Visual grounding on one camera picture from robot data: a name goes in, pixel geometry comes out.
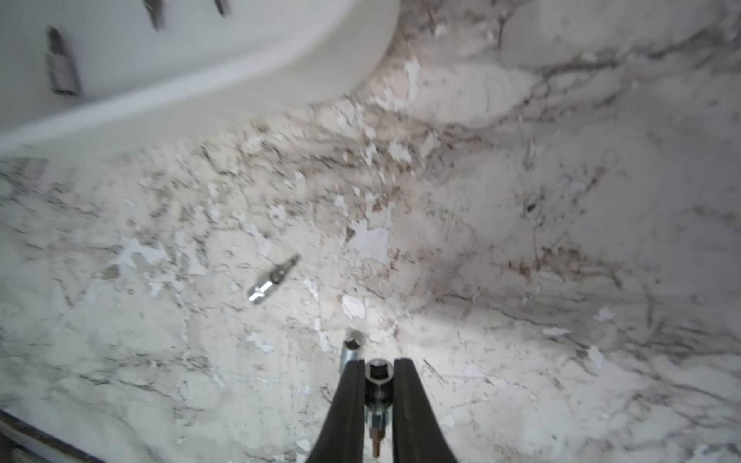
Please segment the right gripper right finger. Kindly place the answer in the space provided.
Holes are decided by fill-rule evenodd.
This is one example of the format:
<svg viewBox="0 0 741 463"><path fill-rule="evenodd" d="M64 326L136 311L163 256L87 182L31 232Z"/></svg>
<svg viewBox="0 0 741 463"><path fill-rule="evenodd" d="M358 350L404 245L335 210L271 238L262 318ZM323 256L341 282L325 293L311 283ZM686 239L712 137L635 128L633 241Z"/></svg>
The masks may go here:
<svg viewBox="0 0 741 463"><path fill-rule="evenodd" d="M393 459L399 463L457 463L410 359L394 363Z"/></svg>

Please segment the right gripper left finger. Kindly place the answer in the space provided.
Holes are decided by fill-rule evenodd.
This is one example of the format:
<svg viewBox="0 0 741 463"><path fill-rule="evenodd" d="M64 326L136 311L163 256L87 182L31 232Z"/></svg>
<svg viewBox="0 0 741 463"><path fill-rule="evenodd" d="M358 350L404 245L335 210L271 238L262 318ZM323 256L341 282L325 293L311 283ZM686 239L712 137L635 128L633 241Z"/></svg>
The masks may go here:
<svg viewBox="0 0 741 463"><path fill-rule="evenodd" d="M365 361L349 361L343 369L320 435L306 463L363 461L365 399Z"/></svg>

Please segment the white plastic storage box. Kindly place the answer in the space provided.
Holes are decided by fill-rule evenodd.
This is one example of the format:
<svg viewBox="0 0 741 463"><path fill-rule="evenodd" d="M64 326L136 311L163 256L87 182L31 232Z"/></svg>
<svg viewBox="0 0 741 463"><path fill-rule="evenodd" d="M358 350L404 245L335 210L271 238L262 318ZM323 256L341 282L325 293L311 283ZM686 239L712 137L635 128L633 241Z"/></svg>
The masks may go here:
<svg viewBox="0 0 741 463"><path fill-rule="evenodd" d="M1 154L117 154L333 100L382 60L397 1L143 1L1 5ZM50 89L46 29L73 58L78 96Z"/></svg>

